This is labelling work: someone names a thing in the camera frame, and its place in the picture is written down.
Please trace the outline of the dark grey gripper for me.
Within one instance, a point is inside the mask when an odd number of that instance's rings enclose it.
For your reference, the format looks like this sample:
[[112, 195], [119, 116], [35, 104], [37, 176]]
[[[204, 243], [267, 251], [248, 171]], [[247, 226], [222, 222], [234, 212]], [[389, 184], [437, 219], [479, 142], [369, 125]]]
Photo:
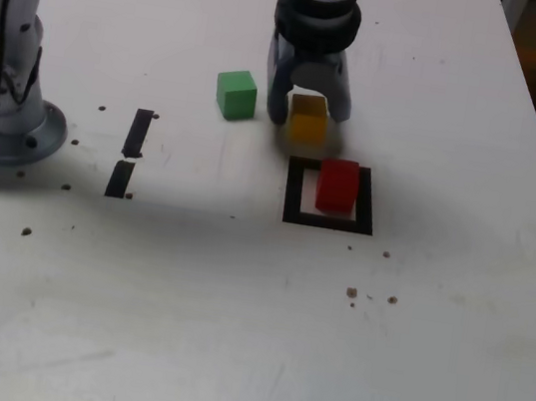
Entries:
[[345, 51], [324, 51], [314, 40], [305, 42], [275, 29], [268, 55], [267, 111], [272, 123], [284, 125], [287, 94], [293, 85], [322, 94], [332, 119], [350, 119], [351, 95]]

